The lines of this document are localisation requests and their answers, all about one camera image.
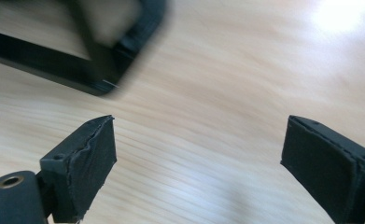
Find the blurry black object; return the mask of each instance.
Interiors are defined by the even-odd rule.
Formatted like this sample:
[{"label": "blurry black object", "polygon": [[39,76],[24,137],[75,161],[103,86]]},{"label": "blurry black object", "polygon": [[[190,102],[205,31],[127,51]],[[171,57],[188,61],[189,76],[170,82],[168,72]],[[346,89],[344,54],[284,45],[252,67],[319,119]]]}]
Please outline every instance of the blurry black object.
[{"label": "blurry black object", "polygon": [[137,1],[140,16],[111,48],[94,41],[79,0],[59,1],[67,6],[90,60],[0,34],[0,63],[93,95],[108,93],[156,31],[165,11],[165,0]]},{"label": "blurry black object", "polygon": [[335,223],[365,222],[365,148],[310,119],[290,116],[281,163]]},{"label": "blurry black object", "polygon": [[0,177],[0,224],[77,223],[116,162],[113,118],[92,119],[40,160],[35,175]]}]

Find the light wood surface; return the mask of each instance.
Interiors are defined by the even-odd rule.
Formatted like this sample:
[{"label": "light wood surface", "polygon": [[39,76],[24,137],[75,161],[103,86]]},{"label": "light wood surface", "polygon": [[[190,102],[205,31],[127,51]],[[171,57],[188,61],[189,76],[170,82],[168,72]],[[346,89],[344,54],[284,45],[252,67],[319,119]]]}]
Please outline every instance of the light wood surface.
[{"label": "light wood surface", "polygon": [[[7,7],[0,31],[84,55],[36,7]],[[83,122],[111,114],[119,161],[83,223],[332,223],[279,162],[288,115],[365,146],[365,0],[169,1],[127,76],[94,97],[0,64],[0,176],[39,171]]]}]

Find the metal grommet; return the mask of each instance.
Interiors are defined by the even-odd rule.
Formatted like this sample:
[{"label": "metal grommet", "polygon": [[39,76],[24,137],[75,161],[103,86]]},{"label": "metal grommet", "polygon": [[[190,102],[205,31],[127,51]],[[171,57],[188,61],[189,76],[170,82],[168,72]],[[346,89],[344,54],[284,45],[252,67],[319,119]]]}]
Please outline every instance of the metal grommet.
[{"label": "metal grommet", "polygon": [[22,175],[13,175],[0,182],[0,189],[10,189],[19,185],[24,180]]}]

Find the wood grain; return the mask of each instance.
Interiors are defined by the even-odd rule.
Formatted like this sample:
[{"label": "wood grain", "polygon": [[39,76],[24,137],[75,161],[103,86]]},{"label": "wood grain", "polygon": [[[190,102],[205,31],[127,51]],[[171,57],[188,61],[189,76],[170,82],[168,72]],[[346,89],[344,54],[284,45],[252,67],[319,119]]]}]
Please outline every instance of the wood grain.
[{"label": "wood grain", "polygon": [[[35,7],[6,7],[0,31],[85,54],[54,7]],[[279,162],[288,115],[365,146],[365,1],[169,1],[106,97],[0,64],[0,176],[38,171],[108,114],[119,161],[83,223],[332,223]]]}]

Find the black plastic part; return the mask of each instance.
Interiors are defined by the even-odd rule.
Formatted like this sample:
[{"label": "black plastic part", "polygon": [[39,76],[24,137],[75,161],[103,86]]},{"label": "black plastic part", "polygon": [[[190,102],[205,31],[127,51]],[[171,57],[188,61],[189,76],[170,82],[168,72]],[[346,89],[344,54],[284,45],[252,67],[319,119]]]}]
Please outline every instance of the black plastic part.
[{"label": "black plastic part", "polygon": [[365,222],[365,148],[310,119],[290,116],[281,163],[335,223]]},{"label": "black plastic part", "polygon": [[93,95],[108,93],[117,86],[165,12],[165,0],[138,0],[142,8],[138,20],[120,41],[107,48],[94,41],[79,0],[60,2],[67,6],[90,60],[0,34],[0,63]]},{"label": "black plastic part", "polygon": [[35,174],[20,171],[0,177],[0,224],[48,223]]},{"label": "black plastic part", "polygon": [[81,220],[116,162],[113,118],[92,119],[40,160],[41,176],[54,186],[55,222]]}]

